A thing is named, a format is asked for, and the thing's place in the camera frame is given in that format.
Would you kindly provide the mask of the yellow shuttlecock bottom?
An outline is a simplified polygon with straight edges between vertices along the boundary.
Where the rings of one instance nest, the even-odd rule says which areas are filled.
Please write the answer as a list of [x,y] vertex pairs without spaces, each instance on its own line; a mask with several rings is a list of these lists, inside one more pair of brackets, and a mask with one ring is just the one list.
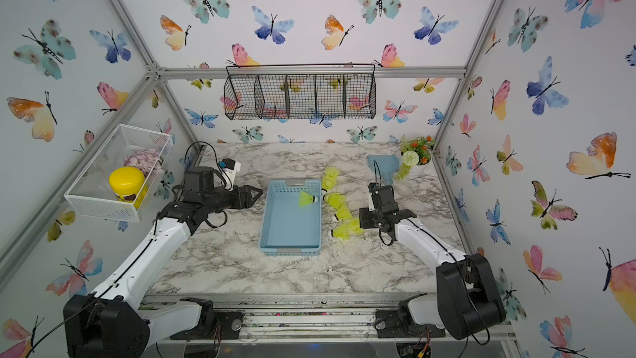
[[343,220],[331,235],[339,240],[349,240],[352,236],[362,235],[364,230],[360,227],[359,219]]

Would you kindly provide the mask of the yellow shuttlecock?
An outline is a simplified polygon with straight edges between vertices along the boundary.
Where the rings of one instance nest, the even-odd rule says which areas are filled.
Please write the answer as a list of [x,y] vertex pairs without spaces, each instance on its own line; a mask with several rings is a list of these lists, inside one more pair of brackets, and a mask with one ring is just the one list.
[[327,167],[321,179],[321,190],[323,190],[323,192],[331,191],[336,186],[337,178],[340,174],[340,170],[336,167]]
[[351,211],[349,207],[347,207],[347,205],[342,205],[336,210],[335,219],[337,221],[352,220],[353,215],[351,214]]
[[360,227],[359,219],[343,220],[331,235],[339,240],[349,240],[352,236],[362,235],[364,230]]
[[339,210],[346,204],[346,198],[339,193],[329,193],[324,195],[323,201],[335,210]]
[[311,195],[308,192],[300,192],[299,195],[299,207],[308,207],[311,204],[314,204],[319,201],[319,197]]

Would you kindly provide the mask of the light blue plastic storage basket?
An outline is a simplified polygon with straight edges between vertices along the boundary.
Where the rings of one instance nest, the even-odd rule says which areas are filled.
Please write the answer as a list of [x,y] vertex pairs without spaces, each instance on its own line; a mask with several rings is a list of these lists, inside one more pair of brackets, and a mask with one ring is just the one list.
[[[299,207],[300,192],[319,197]],[[268,185],[258,248],[268,256],[313,256],[321,253],[321,181],[272,180]]]

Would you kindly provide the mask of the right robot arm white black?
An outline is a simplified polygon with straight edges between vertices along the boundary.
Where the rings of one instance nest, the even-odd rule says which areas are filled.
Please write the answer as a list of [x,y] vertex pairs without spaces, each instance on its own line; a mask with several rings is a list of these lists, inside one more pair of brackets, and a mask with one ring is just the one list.
[[432,298],[418,296],[399,303],[395,314],[377,316],[379,336],[391,331],[404,336],[445,331],[457,340],[485,331],[506,321],[494,273],[488,260],[442,241],[407,209],[400,209],[391,186],[369,184],[369,206],[359,210],[361,228],[376,229],[387,236],[385,245],[407,247],[433,270],[436,291]]

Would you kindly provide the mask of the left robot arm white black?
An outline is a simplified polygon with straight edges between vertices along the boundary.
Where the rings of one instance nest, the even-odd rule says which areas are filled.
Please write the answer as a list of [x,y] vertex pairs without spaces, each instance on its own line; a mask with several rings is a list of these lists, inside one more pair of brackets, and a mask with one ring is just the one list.
[[173,336],[218,339],[221,321],[210,300],[183,298],[168,308],[142,313],[142,300],[177,250],[207,224],[212,214],[252,207],[263,194],[238,187],[240,162],[225,158],[216,167],[185,171],[176,200],[157,213],[145,239],[90,294],[72,297],[63,309],[71,357],[140,357]]

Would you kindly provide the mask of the light blue plastic scoop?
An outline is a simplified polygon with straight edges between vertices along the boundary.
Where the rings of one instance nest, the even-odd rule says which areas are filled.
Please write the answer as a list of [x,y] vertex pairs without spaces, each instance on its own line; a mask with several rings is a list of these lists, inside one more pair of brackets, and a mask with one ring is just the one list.
[[394,155],[369,155],[368,166],[374,172],[376,182],[391,186],[394,184],[393,176],[400,167],[400,161]]

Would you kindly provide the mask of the yellow shuttlecock top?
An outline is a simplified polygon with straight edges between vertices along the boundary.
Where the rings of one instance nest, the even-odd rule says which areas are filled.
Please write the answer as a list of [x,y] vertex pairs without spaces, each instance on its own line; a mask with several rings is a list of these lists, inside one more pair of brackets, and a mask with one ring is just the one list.
[[336,167],[327,167],[321,179],[321,190],[323,190],[323,192],[331,191],[336,186],[337,178],[340,174],[340,170]]

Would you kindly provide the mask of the artificial plant in white pot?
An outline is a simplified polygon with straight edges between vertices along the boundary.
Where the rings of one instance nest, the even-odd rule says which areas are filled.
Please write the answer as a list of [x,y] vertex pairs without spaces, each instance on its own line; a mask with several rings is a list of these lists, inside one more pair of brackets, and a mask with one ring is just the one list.
[[396,173],[398,180],[405,179],[415,167],[426,166],[432,160],[436,141],[432,136],[407,139],[402,136],[399,142],[401,162]]

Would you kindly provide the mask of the pink round item in basket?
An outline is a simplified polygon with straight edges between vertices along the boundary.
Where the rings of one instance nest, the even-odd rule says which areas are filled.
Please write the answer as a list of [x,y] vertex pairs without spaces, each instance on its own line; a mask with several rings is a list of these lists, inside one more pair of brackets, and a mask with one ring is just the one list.
[[142,172],[144,177],[163,174],[163,159],[156,149],[134,151],[124,159],[124,167],[134,167]]

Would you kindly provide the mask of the yellow lidded jar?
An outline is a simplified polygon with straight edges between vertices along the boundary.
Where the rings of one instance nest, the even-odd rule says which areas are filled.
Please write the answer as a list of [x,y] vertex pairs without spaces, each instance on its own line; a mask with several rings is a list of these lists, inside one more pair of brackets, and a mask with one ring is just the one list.
[[121,202],[132,203],[139,209],[147,195],[146,177],[134,167],[120,167],[109,176],[109,185]]

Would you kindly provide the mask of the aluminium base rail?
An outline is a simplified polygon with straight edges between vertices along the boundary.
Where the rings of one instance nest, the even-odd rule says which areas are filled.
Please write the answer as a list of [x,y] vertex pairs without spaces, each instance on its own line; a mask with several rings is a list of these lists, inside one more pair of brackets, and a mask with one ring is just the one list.
[[414,293],[144,293],[144,314],[169,308],[185,298],[211,301],[220,335],[185,342],[222,346],[265,343],[415,342],[416,336],[391,330],[381,338],[377,313],[395,312]]

